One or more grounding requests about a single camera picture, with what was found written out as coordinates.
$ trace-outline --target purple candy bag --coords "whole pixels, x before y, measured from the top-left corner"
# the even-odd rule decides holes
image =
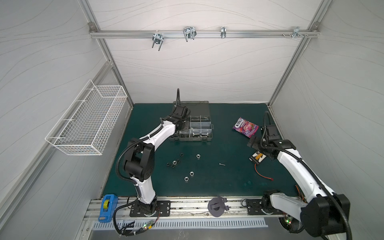
[[[239,118],[237,120],[237,123],[233,126],[233,129],[238,132],[241,132],[249,138],[256,133],[258,128],[259,126],[257,126],[256,124],[253,124],[242,118]]]

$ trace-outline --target black mounting plate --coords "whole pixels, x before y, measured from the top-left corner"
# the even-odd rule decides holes
[[[156,208],[160,209],[160,217],[169,217],[170,213],[170,201],[157,201]],[[130,217],[157,217],[158,211],[152,216],[146,216],[144,213],[140,212],[137,202],[132,205],[131,212],[129,213]]]
[[[267,215],[262,211],[262,207],[260,205],[261,199],[246,199],[245,205],[247,206],[248,215]],[[271,215],[280,215],[283,214],[282,211],[277,210],[274,211]]]

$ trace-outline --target green tabletop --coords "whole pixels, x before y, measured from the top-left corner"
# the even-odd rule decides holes
[[[140,138],[159,125],[160,117],[167,116],[172,104],[135,104],[118,155],[128,141]],[[266,190],[280,190],[297,196],[295,181],[276,159],[265,158],[257,171],[274,181],[257,175],[248,159],[255,150],[247,146],[249,138],[232,129],[239,117],[262,125],[265,104],[210,104],[212,124],[211,142],[172,142],[165,140],[155,152],[152,184],[158,196],[260,196]],[[175,168],[166,163],[180,159]],[[112,167],[103,195],[136,195],[131,182],[119,179]]]

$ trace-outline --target white wire basket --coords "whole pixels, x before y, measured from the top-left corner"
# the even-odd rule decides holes
[[[90,80],[45,140],[67,155],[101,155],[126,99],[122,86]]]

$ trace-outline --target yellow tape roll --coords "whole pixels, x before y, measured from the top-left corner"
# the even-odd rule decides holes
[[[109,199],[104,201],[103,208],[108,209],[108,205],[109,205]]]

